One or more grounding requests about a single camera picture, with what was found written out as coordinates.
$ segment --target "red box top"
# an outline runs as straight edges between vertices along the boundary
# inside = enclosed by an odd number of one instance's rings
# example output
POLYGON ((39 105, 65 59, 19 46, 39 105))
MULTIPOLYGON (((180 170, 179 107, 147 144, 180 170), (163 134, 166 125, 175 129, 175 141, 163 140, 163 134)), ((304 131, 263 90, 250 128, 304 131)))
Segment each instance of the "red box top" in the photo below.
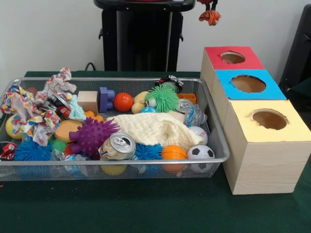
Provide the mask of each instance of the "red box top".
POLYGON ((205 51, 215 70, 264 69, 260 60, 250 47, 205 47, 205 51))

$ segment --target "white cloth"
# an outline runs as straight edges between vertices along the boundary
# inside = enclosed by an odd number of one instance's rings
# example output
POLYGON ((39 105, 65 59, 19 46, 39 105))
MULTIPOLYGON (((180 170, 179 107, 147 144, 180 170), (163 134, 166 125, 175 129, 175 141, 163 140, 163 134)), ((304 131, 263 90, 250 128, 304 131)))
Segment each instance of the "white cloth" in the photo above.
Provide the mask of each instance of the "white cloth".
POLYGON ((163 147, 176 145, 187 152, 191 147, 204 144, 204 139, 188 129, 183 123, 167 113, 139 113, 135 115, 118 115, 114 123, 120 131, 133 137, 137 143, 163 147))

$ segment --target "circular hole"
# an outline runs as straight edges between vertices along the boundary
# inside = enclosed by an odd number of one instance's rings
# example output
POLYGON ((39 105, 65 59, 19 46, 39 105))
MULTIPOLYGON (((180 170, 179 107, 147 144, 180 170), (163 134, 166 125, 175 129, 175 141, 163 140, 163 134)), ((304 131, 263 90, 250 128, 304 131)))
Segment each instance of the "circular hole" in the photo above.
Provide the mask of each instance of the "circular hole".
POLYGON ((287 125, 285 116, 270 109, 256 111, 253 114, 253 119, 267 129, 281 130, 287 125))
POLYGON ((227 51, 221 55, 221 58, 228 63, 238 64, 245 62, 245 57, 237 52, 227 51))
POLYGON ((238 90, 246 93, 258 93, 266 89, 262 80, 251 75, 238 75, 231 82, 238 90))

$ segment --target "cardboard box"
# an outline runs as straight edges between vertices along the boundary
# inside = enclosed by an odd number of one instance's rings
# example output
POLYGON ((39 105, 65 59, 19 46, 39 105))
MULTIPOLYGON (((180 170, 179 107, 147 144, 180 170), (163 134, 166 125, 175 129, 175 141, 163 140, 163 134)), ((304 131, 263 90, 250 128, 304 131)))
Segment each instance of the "cardboard box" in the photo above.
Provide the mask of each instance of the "cardboard box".
POLYGON ((216 70, 264 69, 250 47, 205 47, 200 78, 211 91, 216 70))
POLYGON ((83 111, 92 111, 95 116, 98 115, 97 91, 79 91, 78 104, 83 108, 83 111))
POLYGON ((231 100, 286 100, 267 70, 216 70, 211 89, 220 123, 231 100))
POLYGON ((233 194, 291 193, 311 152, 311 132, 289 100, 231 100, 223 163, 233 194))

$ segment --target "metal tray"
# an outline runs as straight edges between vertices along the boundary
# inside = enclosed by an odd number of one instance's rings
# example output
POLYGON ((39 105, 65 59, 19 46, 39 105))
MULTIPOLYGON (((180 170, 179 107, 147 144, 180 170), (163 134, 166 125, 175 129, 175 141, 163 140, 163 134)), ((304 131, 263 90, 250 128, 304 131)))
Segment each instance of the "metal tray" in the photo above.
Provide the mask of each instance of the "metal tray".
MULTIPOLYGON (((6 90, 13 85, 23 88, 44 88, 47 78, 21 78, 9 83, 6 90)), ((157 78, 72 78, 71 83, 77 85, 78 91, 99 90, 101 86, 115 90, 116 93, 127 92, 131 96, 146 90, 151 90, 157 78)), ((42 181, 42 180, 96 180, 96 179, 141 179, 141 178, 194 178, 211 177, 221 162, 229 158, 228 144, 216 114, 215 106, 206 83, 200 79, 180 79, 184 82, 183 93, 193 93, 197 97, 197 104, 202 110, 206 109, 207 123, 201 127, 208 132, 208 146, 214 151, 215 159, 198 160, 146 160, 146 161, 37 161, 37 162, 0 162, 0 181, 42 181), (163 169, 165 164, 185 164, 185 169, 179 174, 168 173, 163 169), (111 168, 117 172, 126 165, 125 171, 120 175, 108 175, 102 170, 111 168), (207 173, 192 171, 190 166, 209 166, 207 173), (145 166, 148 170, 139 173, 137 167, 145 166)), ((116 110, 101 114, 104 118, 120 114, 116 110)), ((9 137, 5 131, 7 115, 0 119, 0 141, 11 141, 17 144, 19 140, 9 137)))

